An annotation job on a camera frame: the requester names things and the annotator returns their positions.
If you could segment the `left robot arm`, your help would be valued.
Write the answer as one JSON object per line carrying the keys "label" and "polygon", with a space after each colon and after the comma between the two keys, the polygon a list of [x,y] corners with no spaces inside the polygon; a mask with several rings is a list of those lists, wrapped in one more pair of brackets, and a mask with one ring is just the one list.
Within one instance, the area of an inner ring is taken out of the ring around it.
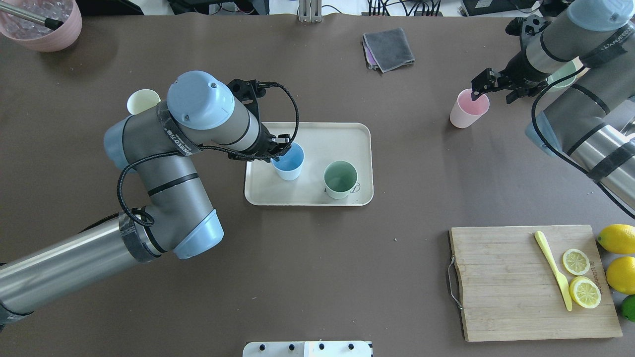
{"label": "left robot arm", "polygon": [[224,84],[193,70],[179,75],[165,100],[107,130],[104,149],[121,170],[120,212],[76,235],[1,267],[1,325],[172,251],[188,259],[224,237],[192,155],[218,151],[231,160],[277,160],[299,130],[272,135],[257,100],[273,81]]}

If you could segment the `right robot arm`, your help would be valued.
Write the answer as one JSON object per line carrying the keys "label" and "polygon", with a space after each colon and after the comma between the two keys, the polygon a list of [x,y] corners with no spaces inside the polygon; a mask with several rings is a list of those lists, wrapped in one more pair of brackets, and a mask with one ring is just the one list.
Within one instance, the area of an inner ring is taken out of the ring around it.
{"label": "right robot arm", "polygon": [[[635,39],[632,0],[575,0],[554,20],[531,15],[508,24],[521,50],[497,72],[486,68],[472,80],[472,99],[507,90],[506,102],[533,97],[526,135],[602,190],[628,216],[634,208],[634,140],[605,122],[634,101]],[[573,59],[586,73],[544,110],[537,102],[547,77]]]}

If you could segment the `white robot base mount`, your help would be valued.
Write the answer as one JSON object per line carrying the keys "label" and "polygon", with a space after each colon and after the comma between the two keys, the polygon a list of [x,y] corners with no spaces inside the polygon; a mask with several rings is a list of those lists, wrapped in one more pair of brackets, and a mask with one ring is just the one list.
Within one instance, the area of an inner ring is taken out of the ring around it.
{"label": "white robot base mount", "polygon": [[247,343],[243,357],[372,357],[371,342],[343,341],[269,341]]}

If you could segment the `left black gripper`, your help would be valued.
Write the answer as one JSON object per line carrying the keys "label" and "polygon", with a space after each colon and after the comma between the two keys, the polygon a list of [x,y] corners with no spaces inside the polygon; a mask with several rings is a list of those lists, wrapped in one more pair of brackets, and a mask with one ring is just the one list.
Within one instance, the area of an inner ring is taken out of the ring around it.
{"label": "left black gripper", "polygon": [[240,103],[246,108],[248,115],[248,126],[242,139],[247,138],[248,147],[242,151],[234,149],[241,154],[255,156],[259,160],[279,161],[279,157],[286,154],[292,144],[292,136],[283,134],[274,136],[262,124],[260,120],[260,110],[257,100],[266,94],[266,88],[272,87],[270,82],[259,82],[257,80],[234,79],[228,84],[229,90]]}

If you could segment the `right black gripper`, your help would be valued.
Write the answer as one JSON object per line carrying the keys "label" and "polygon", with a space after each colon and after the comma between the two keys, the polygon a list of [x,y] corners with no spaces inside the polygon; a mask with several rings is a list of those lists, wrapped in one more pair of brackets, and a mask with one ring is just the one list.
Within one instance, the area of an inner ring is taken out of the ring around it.
{"label": "right black gripper", "polygon": [[533,39],[538,39],[546,28],[546,20],[538,15],[516,17],[506,25],[505,33],[519,39],[521,50],[510,59],[506,67],[497,72],[492,68],[483,70],[471,81],[472,95],[510,90],[506,103],[522,97],[534,97],[546,88],[546,77],[531,66],[527,48]]}

